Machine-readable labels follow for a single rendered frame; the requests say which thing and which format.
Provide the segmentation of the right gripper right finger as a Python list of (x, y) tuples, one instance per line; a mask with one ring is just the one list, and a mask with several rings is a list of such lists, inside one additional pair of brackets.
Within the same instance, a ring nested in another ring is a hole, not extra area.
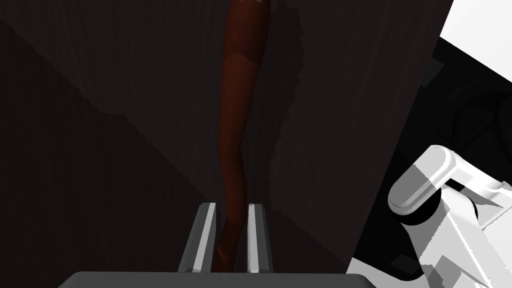
[(274, 272), (266, 212), (259, 203), (248, 205), (247, 271), (249, 273)]

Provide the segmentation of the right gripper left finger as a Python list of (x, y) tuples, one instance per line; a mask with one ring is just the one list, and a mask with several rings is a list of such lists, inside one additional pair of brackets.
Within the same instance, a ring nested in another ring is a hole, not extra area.
[(197, 210), (183, 251), (178, 272), (211, 272), (217, 229), (217, 211), (214, 202), (202, 203)]

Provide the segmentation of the dark red curved bar handle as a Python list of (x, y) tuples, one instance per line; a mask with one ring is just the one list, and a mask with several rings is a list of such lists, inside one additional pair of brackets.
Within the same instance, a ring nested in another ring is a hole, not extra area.
[(241, 147), (265, 53), (272, 0), (230, 0), (223, 36), (217, 153), (226, 222), (213, 257), (214, 273), (233, 271), (247, 220), (247, 181)]

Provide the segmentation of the dark brown cupboard door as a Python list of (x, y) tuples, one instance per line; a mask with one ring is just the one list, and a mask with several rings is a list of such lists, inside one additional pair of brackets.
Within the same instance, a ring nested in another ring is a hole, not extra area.
[[(242, 155), (279, 272), (344, 272), (454, 0), (271, 0)], [(225, 209), (229, 0), (0, 0), (0, 20)]]

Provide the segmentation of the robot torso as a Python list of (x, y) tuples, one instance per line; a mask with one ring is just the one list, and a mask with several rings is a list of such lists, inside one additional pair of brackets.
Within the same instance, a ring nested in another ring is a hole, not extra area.
[(428, 288), (512, 288), (512, 185), (431, 145), (391, 187)]

